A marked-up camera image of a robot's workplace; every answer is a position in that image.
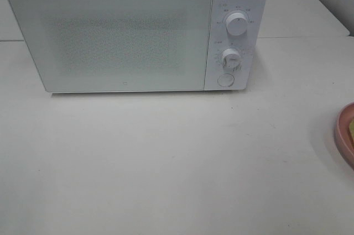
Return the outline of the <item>round white door button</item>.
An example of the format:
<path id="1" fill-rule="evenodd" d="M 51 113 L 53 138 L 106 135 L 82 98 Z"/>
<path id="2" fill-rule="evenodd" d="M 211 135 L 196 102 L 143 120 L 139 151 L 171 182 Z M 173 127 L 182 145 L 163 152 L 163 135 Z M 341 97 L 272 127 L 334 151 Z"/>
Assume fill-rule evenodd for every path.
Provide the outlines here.
<path id="1" fill-rule="evenodd" d="M 217 83 L 221 87 L 230 87 L 234 84 L 234 81 L 235 78 L 232 74 L 223 74 L 218 78 Z"/>

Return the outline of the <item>white microwave door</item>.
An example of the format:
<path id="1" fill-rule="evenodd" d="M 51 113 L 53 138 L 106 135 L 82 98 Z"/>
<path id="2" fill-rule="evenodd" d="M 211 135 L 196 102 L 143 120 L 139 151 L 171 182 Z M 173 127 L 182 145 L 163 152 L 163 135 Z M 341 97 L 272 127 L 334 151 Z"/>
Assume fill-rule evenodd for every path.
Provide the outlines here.
<path id="1" fill-rule="evenodd" d="M 204 88 L 212 0 L 9 0 L 52 93 Z"/>

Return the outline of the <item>pink plate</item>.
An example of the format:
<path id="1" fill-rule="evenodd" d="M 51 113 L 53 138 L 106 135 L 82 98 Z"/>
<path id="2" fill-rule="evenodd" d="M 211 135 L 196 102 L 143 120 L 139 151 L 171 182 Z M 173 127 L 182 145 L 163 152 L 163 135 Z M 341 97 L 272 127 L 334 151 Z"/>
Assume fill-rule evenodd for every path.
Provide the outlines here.
<path id="1" fill-rule="evenodd" d="M 346 105 L 338 114 L 335 124 L 335 143 L 345 162 L 353 170 L 353 147 L 348 125 L 353 119 L 353 103 Z"/>

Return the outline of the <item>toy sandwich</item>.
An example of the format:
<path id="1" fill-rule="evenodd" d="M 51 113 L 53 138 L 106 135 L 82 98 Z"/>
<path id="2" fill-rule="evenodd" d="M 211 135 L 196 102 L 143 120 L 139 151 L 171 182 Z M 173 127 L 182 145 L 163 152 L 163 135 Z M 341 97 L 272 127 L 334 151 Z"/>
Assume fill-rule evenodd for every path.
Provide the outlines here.
<path id="1" fill-rule="evenodd" d="M 348 125 L 348 131 L 350 135 L 351 145 L 354 148 L 354 119 L 352 119 Z"/>

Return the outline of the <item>white lower timer knob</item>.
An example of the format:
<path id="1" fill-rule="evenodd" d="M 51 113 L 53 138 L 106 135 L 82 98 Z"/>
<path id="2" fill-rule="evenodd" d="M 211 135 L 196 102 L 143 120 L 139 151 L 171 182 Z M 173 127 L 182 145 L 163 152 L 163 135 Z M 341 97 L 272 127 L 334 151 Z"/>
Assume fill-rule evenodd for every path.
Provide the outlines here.
<path id="1" fill-rule="evenodd" d="M 240 52 L 233 48 L 228 48 L 221 53 L 223 67 L 226 69 L 237 68 L 242 60 Z"/>

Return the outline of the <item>white microwave oven body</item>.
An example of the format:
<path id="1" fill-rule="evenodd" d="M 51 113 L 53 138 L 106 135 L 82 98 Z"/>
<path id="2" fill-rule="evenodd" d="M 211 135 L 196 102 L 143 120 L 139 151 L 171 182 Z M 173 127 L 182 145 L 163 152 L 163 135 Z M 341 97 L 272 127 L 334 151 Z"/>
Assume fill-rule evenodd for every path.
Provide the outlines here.
<path id="1" fill-rule="evenodd" d="M 266 0 L 212 0 L 204 88 L 202 90 L 180 91 L 242 90 L 246 87 L 265 1 Z M 225 18 L 228 14 L 236 11 L 243 12 L 248 16 L 248 27 L 247 31 L 242 35 L 231 36 L 226 30 Z M 238 50 L 242 56 L 240 65 L 233 70 L 224 68 L 221 60 L 221 53 L 228 48 Z M 232 74 L 234 76 L 235 81 L 232 86 L 221 87 L 217 83 L 218 78 L 223 74 Z"/>

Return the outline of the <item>white upper power knob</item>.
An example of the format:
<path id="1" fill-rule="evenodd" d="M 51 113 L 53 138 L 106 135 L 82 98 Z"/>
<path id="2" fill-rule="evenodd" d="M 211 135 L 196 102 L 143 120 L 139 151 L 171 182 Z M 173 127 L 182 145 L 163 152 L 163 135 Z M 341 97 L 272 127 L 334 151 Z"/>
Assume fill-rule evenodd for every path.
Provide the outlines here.
<path id="1" fill-rule="evenodd" d="M 248 16 L 240 11 L 232 12 L 225 18 L 226 30 L 231 36 L 240 36 L 247 31 Z"/>

